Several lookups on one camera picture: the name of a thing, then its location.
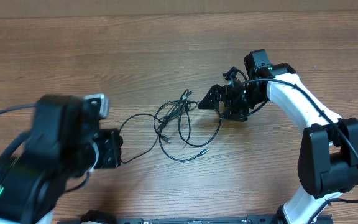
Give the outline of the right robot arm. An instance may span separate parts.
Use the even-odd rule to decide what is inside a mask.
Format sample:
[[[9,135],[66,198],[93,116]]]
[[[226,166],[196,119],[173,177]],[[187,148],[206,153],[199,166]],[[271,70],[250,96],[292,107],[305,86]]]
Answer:
[[[275,214],[248,215],[246,223],[332,223],[322,211],[333,202],[358,203],[358,120],[344,119],[324,106],[287,63],[272,64],[264,49],[244,57],[244,82],[232,67],[227,85],[212,86],[198,107],[225,110],[221,120],[247,121],[271,101],[301,132],[298,158],[300,186]]]

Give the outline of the black cable silver connector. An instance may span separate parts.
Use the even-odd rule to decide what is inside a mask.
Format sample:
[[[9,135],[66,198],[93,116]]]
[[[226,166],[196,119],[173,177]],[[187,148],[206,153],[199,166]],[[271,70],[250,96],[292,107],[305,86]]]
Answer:
[[[197,101],[190,101],[187,103],[180,103],[179,101],[168,101],[163,104],[154,115],[154,131],[157,135],[156,142],[159,144],[163,154],[169,159],[176,162],[189,162],[195,160],[203,155],[205,155],[209,149],[205,148],[210,144],[214,138],[218,135],[218,132],[221,127],[221,118],[220,111],[214,110],[217,114],[217,126],[212,133],[212,136],[205,142],[200,142],[200,140],[192,139],[193,127],[192,119],[190,113],[198,108]],[[171,144],[172,140],[166,135],[167,126],[177,122],[177,134],[179,139],[184,143],[184,146],[193,147],[193,148],[202,148],[200,152],[185,159],[179,159],[174,156],[171,156],[168,151],[165,149],[166,144]]]

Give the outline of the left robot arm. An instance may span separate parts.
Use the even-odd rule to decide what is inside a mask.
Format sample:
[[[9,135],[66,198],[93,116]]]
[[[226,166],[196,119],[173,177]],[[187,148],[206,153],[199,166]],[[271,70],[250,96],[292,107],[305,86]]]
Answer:
[[[69,179],[121,165],[119,130],[100,128],[104,94],[44,95],[32,106],[32,127],[0,155],[0,223],[51,223]]]

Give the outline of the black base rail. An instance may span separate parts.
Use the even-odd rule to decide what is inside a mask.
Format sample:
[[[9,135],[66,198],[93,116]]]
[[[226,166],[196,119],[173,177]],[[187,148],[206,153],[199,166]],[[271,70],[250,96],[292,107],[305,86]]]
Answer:
[[[276,215],[248,215],[246,217],[221,218],[117,218],[118,224],[284,224],[284,218]]]

